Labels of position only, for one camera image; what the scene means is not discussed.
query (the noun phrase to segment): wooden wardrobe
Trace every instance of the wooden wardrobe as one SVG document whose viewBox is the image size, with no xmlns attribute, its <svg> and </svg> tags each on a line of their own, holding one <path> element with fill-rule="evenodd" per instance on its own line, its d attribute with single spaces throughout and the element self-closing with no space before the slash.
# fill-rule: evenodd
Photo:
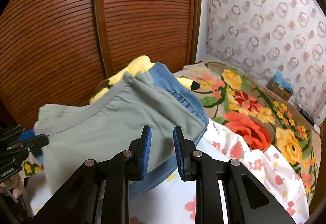
<svg viewBox="0 0 326 224">
<path fill-rule="evenodd" d="M 10 0 L 0 16 L 0 119 L 32 128 L 47 103 L 83 106 L 139 55 L 194 63 L 201 0 Z"/>
</svg>

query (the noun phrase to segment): brown floral blanket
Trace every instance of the brown floral blanket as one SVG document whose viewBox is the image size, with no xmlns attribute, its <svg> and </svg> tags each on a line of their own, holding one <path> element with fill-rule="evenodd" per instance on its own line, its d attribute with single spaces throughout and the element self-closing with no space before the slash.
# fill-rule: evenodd
<svg viewBox="0 0 326 224">
<path fill-rule="evenodd" d="M 252 149 L 279 149 L 302 178 L 308 202 L 315 191 L 321 140 L 313 127 L 288 102 L 242 71 L 219 63 L 185 66 L 174 73 L 200 83 L 193 91 L 212 120 L 241 135 Z"/>
</svg>

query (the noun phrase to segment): black-tipped ear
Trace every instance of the black-tipped ear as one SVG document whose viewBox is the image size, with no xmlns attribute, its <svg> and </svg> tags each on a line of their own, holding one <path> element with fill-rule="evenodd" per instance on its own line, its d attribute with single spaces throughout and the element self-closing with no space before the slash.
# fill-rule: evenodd
<svg viewBox="0 0 326 224">
<path fill-rule="evenodd" d="M 191 84 L 191 86 L 190 86 L 190 89 L 191 89 L 192 91 L 195 91 L 195 90 L 197 90 L 197 89 L 199 89 L 199 88 L 200 88 L 200 84 L 197 83 L 197 82 L 195 82 L 195 81 L 192 81 L 192 84 Z"/>
</svg>

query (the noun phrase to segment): silver screw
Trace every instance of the silver screw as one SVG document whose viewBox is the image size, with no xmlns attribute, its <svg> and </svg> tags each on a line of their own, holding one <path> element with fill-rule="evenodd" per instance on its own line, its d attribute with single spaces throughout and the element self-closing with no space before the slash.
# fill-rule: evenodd
<svg viewBox="0 0 326 224">
<path fill-rule="evenodd" d="M 195 157 L 201 157 L 203 153 L 200 150 L 195 150 L 192 152 L 193 156 Z"/>
<path fill-rule="evenodd" d="M 231 160 L 231 164 L 232 164 L 233 166 L 239 166 L 239 165 L 240 165 L 240 161 L 237 160 L 237 159 L 232 159 L 232 160 Z"/>
<path fill-rule="evenodd" d="M 92 160 L 92 159 L 89 159 L 89 160 L 87 160 L 86 162 L 85 162 L 85 165 L 87 166 L 87 167 L 91 167 L 91 166 L 93 166 L 94 165 L 94 160 Z"/>
<path fill-rule="evenodd" d="M 130 157 L 131 155 L 132 155 L 132 151 L 131 150 L 125 150 L 123 152 L 123 156 L 125 156 L 125 157 Z"/>
</svg>

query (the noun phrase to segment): yellow plush toy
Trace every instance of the yellow plush toy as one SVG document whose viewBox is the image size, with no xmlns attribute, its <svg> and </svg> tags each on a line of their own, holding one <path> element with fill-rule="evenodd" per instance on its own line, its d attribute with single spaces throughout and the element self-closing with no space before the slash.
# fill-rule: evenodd
<svg viewBox="0 0 326 224">
<path fill-rule="evenodd" d="M 101 81 L 97 88 L 95 89 L 95 95 L 89 100 L 89 103 L 92 104 L 96 102 L 99 98 L 101 98 L 104 94 L 106 94 L 109 91 L 109 88 L 107 86 L 113 86 L 116 83 L 118 83 L 125 72 L 130 73 L 132 76 L 136 76 L 137 73 L 140 72 L 147 72 L 150 70 L 155 63 L 152 63 L 149 57 L 147 56 L 140 56 L 138 58 L 135 58 L 132 62 L 128 64 L 127 67 L 119 71 L 114 76 L 110 77 L 109 79 L 106 79 L 104 81 Z M 199 89 L 200 85 L 199 83 L 192 81 L 188 78 L 177 78 L 177 80 L 188 90 L 196 90 Z"/>
</svg>

